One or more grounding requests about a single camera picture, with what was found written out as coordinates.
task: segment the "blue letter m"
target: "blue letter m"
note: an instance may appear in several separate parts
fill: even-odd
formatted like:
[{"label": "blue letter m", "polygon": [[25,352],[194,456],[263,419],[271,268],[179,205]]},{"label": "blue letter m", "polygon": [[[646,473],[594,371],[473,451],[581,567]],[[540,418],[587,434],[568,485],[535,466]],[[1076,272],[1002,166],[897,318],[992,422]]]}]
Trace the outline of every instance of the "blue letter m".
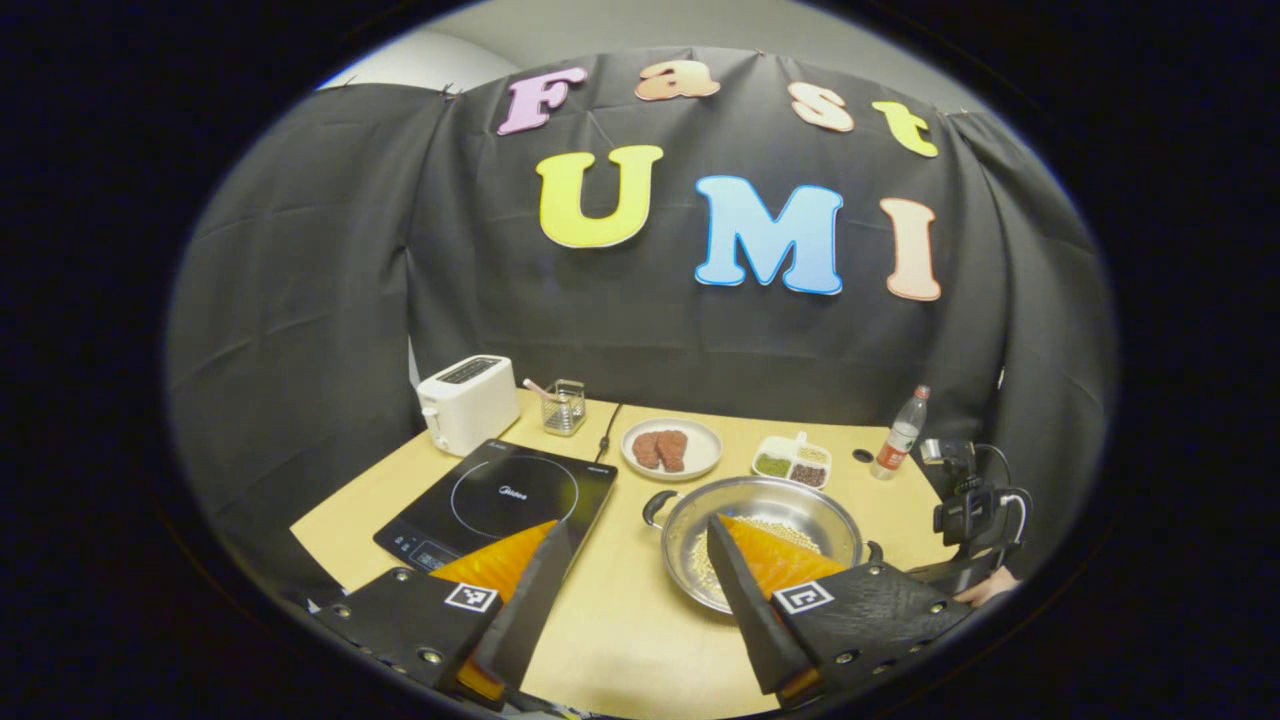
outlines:
[{"label": "blue letter m", "polygon": [[751,183],[732,176],[710,176],[695,184],[710,204],[707,261],[694,277],[704,284],[742,284],[746,272],[737,265],[737,241],[760,284],[769,284],[787,250],[795,247],[791,269],[782,284],[799,292],[836,295],[844,283],[836,274],[836,210],[840,193],[824,187],[800,186],[791,193],[778,219],[769,217]]}]

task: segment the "induction cooktop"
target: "induction cooktop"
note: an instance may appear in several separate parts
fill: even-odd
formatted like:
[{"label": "induction cooktop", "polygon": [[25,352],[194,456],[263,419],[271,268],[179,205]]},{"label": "induction cooktop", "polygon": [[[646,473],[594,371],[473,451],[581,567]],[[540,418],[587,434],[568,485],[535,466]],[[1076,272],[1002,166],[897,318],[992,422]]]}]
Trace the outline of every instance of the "induction cooktop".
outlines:
[{"label": "induction cooktop", "polygon": [[430,573],[507,536],[562,520],[576,555],[617,475],[612,465],[490,439],[378,530],[374,542]]}]

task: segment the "water bottle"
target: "water bottle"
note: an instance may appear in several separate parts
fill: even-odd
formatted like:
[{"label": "water bottle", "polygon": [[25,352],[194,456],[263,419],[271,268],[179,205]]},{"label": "water bottle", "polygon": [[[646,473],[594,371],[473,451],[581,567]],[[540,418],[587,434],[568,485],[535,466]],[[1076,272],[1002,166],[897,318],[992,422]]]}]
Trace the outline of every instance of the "water bottle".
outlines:
[{"label": "water bottle", "polygon": [[911,400],[908,400],[906,405],[899,410],[888,439],[884,441],[884,447],[881,447],[876,460],[872,461],[872,475],[888,480],[902,465],[902,459],[915,447],[915,441],[920,437],[920,429],[924,427],[924,402],[927,400],[929,400],[929,386],[919,386]]}]

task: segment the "metal basket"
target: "metal basket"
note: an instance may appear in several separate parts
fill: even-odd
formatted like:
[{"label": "metal basket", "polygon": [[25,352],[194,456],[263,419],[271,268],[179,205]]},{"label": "metal basket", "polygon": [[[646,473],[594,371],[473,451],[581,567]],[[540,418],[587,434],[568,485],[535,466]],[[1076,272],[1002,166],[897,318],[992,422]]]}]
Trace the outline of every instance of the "metal basket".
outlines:
[{"label": "metal basket", "polygon": [[543,429],[554,436],[571,436],[586,419],[586,387],[573,380],[556,380],[549,388],[556,401],[543,401]]}]

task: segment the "toaster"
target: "toaster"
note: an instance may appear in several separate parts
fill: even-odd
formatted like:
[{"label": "toaster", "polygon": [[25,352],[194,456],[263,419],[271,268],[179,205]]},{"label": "toaster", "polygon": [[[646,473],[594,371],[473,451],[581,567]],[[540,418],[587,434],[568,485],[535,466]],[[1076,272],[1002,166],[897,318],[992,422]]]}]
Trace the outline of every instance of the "toaster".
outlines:
[{"label": "toaster", "polygon": [[417,386],[426,432],[435,447],[465,457],[520,418],[509,357],[474,355]]}]

